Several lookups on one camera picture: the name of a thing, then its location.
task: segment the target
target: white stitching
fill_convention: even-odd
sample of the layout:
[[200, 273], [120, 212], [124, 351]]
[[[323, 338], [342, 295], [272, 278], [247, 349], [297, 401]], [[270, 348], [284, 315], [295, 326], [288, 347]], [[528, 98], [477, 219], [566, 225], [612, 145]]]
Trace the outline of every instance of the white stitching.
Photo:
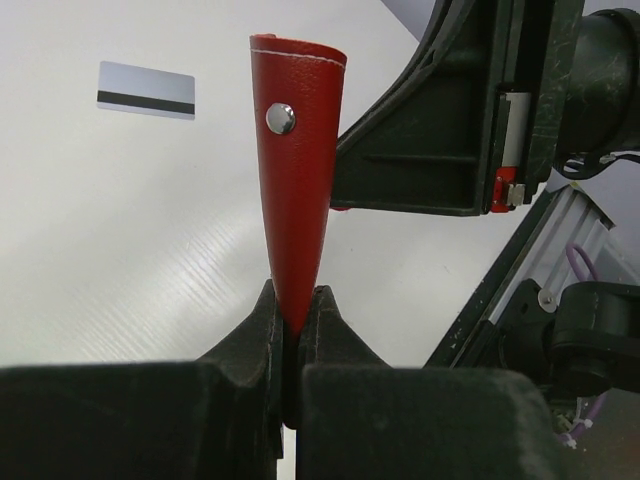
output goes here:
[[254, 53], [270, 53], [271, 55], [282, 55], [283, 57], [308, 58], [310, 60], [319, 60], [321, 62], [333, 63], [335, 65], [338, 65], [339, 67], [345, 68], [344, 64], [332, 58], [317, 57], [315, 55], [303, 55], [301, 53], [284, 53], [284, 52], [274, 52], [272, 50], [259, 50], [257, 48], [252, 48], [251, 51]]

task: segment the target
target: black stripe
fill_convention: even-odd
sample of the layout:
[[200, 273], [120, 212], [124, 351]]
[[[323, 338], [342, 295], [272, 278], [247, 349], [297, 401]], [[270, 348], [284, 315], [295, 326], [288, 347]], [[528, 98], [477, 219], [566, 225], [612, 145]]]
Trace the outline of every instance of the black stripe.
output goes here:
[[139, 97], [125, 93], [105, 92], [98, 90], [98, 102], [113, 105], [128, 105], [130, 107], [150, 108], [165, 112], [186, 113], [195, 115], [196, 106], [193, 103], [174, 102], [159, 98]]

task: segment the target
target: white table surface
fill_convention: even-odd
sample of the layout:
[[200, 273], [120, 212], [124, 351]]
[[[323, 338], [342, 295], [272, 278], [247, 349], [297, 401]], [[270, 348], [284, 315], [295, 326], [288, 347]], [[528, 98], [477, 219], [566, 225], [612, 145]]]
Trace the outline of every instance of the white table surface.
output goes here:
[[[341, 130], [417, 42], [372, 0], [0, 6], [0, 364], [196, 358], [269, 276], [248, 36], [349, 56]], [[100, 61], [194, 75], [196, 119], [100, 110]], [[318, 282], [392, 365], [422, 365], [527, 208], [332, 213]]]

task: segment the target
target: metal rivet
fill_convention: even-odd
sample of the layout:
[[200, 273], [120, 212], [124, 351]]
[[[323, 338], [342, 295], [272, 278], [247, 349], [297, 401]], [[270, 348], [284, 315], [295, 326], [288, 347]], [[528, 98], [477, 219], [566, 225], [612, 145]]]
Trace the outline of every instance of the metal rivet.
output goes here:
[[293, 108], [285, 103], [274, 103], [267, 110], [267, 126], [278, 135], [285, 135], [296, 126], [296, 115]]

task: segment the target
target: red leather cone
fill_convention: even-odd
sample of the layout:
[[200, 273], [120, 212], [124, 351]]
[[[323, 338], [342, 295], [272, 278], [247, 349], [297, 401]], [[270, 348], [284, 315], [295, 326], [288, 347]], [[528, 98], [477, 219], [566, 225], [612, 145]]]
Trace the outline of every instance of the red leather cone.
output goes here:
[[271, 275], [295, 337], [315, 287], [336, 158], [344, 54], [251, 37], [260, 191]]

